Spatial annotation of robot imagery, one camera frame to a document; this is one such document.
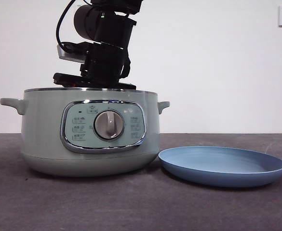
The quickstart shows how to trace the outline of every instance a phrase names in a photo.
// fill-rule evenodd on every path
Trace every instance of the cooker handle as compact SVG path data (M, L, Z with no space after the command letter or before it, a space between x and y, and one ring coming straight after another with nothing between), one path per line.
M27 108L27 103L25 100L11 99L11 98L1 98L0 104L4 106L13 107L17 110L19 115L25 115L25 110Z
M158 102L158 111L159 114L162 114L162 111L164 110L164 108L167 108L170 106L170 102L169 101L164 101L164 102Z

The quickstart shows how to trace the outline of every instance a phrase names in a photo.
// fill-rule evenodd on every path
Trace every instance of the black cable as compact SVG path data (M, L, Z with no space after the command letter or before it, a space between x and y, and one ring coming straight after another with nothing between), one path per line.
M57 27L56 27L56 39L57 39L57 42L58 42L58 45L60 46L61 49L63 49L65 52L68 52L68 53L72 53L72 51L68 48L65 48L63 46L63 43L60 41L60 38L59 38L59 29L60 29L60 26L68 12L68 10L70 9L70 7L72 6L72 4L75 2L76 0L72 0L70 1L70 3L68 4L68 6L65 8L64 12L62 13L62 16L60 16L60 19L58 21L58 24L57 24Z
M90 6L92 5L92 4L88 3L86 0L83 0L83 1L84 1L87 5L90 5Z

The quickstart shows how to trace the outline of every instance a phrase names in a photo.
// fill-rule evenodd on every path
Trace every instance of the blue bowl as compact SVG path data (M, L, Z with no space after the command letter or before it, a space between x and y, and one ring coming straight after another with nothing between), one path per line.
M256 187L282 176L282 159L236 148L178 147L160 152L159 159L179 178L218 187Z

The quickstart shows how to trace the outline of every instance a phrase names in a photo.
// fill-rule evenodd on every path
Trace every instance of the control knob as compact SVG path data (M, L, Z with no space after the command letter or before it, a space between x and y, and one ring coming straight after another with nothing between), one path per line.
M115 139L119 137L123 131L123 119L116 112L102 112L97 116L94 122L94 129L103 139Z

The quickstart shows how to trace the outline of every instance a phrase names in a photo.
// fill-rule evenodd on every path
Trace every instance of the gray table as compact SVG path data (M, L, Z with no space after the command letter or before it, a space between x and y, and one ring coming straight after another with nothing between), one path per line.
M146 168L101 178L30 170L21 136L0 134L0 231L282 231L282 178L250 189L207 187ZM214 145L282 158L282 134L163 134L161 148Z

